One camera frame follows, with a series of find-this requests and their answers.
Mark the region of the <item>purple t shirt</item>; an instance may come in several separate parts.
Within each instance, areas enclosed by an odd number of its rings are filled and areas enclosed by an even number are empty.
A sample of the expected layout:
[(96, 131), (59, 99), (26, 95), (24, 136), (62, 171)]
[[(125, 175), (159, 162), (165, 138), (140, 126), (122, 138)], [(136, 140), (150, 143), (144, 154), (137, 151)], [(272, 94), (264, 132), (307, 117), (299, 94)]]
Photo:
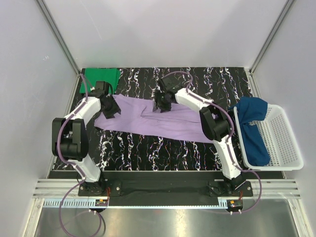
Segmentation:
[(170, 112), (153, 111), (153, 101), (114, 95), (121, 109), (114, 118), (101, 114), (94, 126), (102, 130), (159, 136), (168, 139), (212, 143), (203, 133), (199, 114), (186, 106), (172, 104)]

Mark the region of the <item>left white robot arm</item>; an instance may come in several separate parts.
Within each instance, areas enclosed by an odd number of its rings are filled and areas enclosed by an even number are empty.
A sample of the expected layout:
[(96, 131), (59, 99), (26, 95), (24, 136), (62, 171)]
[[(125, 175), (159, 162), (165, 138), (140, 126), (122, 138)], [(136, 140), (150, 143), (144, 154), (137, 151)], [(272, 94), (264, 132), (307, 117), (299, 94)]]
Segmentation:
[(52, 153), (62, 162), (72, 166), (81, 176), (81, 185), (90, 189), (95, 195), (102, 195), (107, 188), (101, 169), (89, 156), (89, 140), (86, 126), (97, 113), (106, 120), (115, 118), (121, 113), (113, 98), (112, 85), (97, 81), (90, 92), (87, 92), (80, 104), (63, 118), (52, 122)]

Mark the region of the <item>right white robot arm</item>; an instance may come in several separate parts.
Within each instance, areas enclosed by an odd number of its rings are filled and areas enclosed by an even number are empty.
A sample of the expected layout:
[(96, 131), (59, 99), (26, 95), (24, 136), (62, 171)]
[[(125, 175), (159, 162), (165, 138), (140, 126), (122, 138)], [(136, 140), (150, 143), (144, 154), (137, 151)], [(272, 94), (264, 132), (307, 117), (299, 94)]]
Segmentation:
[(231, 117), (219, 105), (184, 87), (174, 75), (174, 72), (169, 73), (158, 80), (159, 89), (155, 91), (153, 110), (169, 112), (171, 105), (177, 103), (199, 114), (202, 131), (215, 146), (222, 165), (224, 183), (218, 186), (217, 194), (226, 192), (231, 196), (237, 195), (245, 178), (234, 153), (232, 135), (235, 127)]

